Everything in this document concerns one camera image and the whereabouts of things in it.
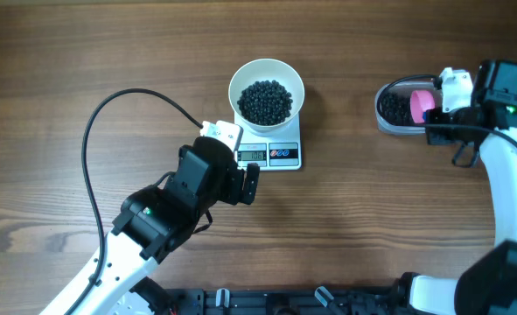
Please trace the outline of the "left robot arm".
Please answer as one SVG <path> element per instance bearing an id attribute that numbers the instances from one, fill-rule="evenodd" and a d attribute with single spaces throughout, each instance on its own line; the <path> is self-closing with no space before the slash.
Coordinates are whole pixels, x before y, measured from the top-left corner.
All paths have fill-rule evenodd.
<path id="1" fill-rule="evenodd" d="M 43 310 L 45 314 L 106 314 L 173 251 L 208 226 L 220 201 L 254 201 L 256 163 L 242 169 L 221 141 L 200 136 L 178 153 L 178 168 L 132 193 L 88 262 Z"/>

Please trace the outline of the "pink scoop blue handle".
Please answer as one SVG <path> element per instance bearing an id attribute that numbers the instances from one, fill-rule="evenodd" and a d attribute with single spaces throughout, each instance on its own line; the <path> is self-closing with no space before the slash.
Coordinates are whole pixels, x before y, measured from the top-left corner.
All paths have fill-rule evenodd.
<path id="1" fill-rule="evenodd" d="M 414 90 L 410 95 L 410 114 L 415 124 L 424 123 L 424 114 L 436 107 L 433 94 L 427 90 Z"/>

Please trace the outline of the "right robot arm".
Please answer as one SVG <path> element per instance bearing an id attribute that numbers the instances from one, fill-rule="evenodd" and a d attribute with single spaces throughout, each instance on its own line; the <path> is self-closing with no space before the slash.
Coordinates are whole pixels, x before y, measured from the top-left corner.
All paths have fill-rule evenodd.
<path id="1" fill-rule="evenodd" d="M 408 308 L 422 314 L 517 314 L 517 63 L 483 61 L 474 79 L 445 68 L 439 106 L 412 99 L 429 144 L 471 144 L 492 193 L 495 244 L 459 279 L 414 276 Z"/>

